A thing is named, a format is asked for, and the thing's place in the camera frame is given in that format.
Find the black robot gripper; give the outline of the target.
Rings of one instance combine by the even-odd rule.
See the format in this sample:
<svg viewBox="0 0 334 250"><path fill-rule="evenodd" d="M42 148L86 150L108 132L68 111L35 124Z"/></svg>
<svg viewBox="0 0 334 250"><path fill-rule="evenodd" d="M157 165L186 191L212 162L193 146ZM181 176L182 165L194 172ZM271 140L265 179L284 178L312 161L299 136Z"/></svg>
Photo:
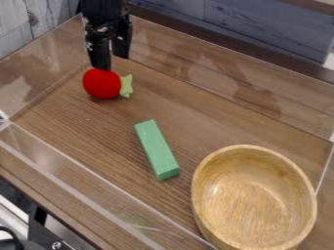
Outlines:
<svg viewBox="0 0 334 250"><path fill-rule="evenodd" d="M110 69L112 53L126 59L132 44L132 23L126 0L80 0L84 46L93 68Z"/></svg>

